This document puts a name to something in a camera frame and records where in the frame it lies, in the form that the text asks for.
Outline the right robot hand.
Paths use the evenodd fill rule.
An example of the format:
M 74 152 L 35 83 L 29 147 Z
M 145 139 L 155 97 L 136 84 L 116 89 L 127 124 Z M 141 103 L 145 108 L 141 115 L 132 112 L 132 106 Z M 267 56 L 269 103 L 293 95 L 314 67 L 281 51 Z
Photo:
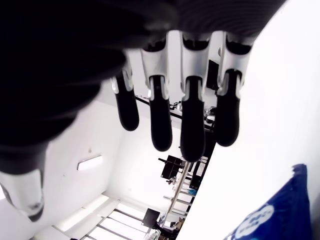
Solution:
M 150 91 L 151 138 L 172 143 L 168 33 L 181 36 L 183 158 L 205 151 L 209 44 L 223 32 L 214 131 L 228 147 L 239 133 L 240 89 L 252 46 L 282 0 L 3 0 L 0 3 L 0 185 L 31 222 L 44 210 L 46 151 L 112 79 L 122 126 L 139 114 L 126 50 L 141 51 Z

